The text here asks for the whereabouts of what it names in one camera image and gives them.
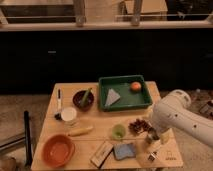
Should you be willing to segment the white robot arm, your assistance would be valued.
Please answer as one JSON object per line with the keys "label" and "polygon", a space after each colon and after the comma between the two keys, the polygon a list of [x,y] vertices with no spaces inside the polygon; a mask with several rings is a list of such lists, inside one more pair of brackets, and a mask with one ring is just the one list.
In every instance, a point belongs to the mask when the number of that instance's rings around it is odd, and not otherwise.
{"label": "white robot arm", "polygon": [[150,114],[150,123],[157,134],[176,127],[213,148],[213,120],[188,110],[191,98],[183,90],[176,89],[157,101]]}

